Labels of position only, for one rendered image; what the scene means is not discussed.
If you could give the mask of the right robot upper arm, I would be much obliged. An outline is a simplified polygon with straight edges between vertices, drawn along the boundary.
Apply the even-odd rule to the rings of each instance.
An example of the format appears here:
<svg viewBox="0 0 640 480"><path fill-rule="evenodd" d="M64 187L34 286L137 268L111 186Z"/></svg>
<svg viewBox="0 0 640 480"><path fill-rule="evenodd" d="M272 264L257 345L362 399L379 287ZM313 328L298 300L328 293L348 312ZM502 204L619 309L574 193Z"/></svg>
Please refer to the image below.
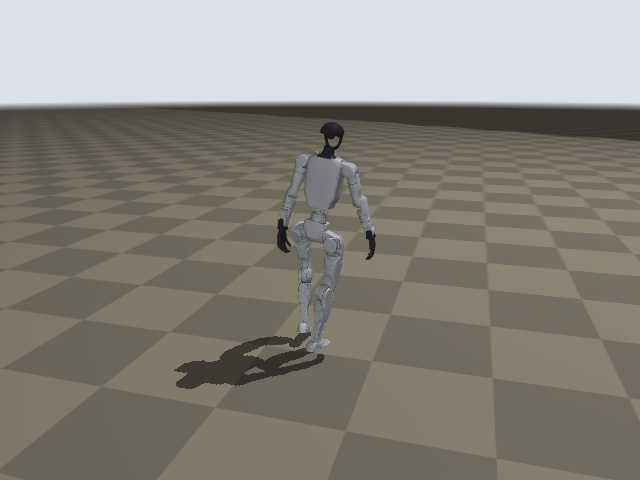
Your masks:
<svg viewBox="0 0 640 480"><path fill-rule="evenodd" d="M353 163L343 161L341 163L341 172L343 176L348 179L347 182L352 196L353 206L361 208L360 198L364 195L361 195L361 184L359 179L358 167Z"/></svg>

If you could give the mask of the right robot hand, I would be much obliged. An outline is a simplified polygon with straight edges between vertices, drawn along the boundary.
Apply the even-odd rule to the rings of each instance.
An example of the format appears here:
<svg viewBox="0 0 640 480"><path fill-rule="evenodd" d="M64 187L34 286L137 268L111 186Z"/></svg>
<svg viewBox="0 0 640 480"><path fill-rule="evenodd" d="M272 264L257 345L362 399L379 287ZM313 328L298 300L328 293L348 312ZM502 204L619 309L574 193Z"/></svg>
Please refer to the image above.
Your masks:
<svg viewBox="0 0 640 480"><path fill-rule="evenodd" d="M366 231L366 239L369 240L369 248L370 248L370 253L367 254L367 255L370 255L370 256L367 256L366 260L371 259L373 257L373 255L374 255L375 246L376 246L375 239L374 239L375 237L376 237L376 235L374 234L372 236L372 232L370 230Z"/></svg>

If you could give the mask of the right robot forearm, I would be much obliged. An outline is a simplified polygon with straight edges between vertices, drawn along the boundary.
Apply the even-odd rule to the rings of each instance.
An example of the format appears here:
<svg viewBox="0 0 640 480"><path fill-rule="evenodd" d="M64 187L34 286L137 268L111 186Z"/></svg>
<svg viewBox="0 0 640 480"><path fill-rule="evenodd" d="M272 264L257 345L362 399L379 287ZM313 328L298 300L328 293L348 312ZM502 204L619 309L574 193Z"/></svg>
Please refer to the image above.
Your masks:
<svg viewBox="0 0 640 480"><path fill-rule="evenodd" d="M360 198L360 206L361 208L357 211L357 214L360 218L360 222L364 229L364 234L366 236L366 231L370 230L373 236L375 233L375 228L372 226L372 221L371 221L371 218L369 215L369 209L368 209L368 201L365 196L362 196Z"/></svg>

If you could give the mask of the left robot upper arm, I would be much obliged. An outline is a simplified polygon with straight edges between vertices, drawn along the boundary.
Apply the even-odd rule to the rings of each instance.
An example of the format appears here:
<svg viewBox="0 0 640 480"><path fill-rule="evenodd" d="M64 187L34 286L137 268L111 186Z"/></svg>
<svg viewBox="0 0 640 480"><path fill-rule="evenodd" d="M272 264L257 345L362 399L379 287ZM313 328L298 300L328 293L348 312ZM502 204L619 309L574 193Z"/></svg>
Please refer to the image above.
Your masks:
<svg viewBox="0 0 640 480"><path fill-rule="evenodd" d="M306 173L306 165L307 165L307 160L309 156L310 155L308 154L301 154L296 159L295 168L292 176L292 183L291 183L290 191L288 194L289 197L296 199L300 196L301 189L299 187Z"/></svg>

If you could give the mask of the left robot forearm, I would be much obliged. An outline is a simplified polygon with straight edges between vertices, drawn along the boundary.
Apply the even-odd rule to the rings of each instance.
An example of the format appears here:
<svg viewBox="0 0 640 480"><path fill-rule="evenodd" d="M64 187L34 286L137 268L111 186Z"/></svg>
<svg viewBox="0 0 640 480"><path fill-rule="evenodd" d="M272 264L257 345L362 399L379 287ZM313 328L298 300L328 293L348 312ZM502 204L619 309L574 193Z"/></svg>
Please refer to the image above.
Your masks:
<svg viewBox="0 0 640 480"><path fill-rule="evenodd" d="M284 198L284 204L280 212L280 217L278 218L278 220L279 219L284 220L284 224L283 224L284 227L287 227L289 225L289 219L291 217L292 209L296 202L295 200L293 200L293 198L288 197L290 187L291 185L287 189L287 192ZM278 220L277 220L277 224L278 224Z"/></svg>

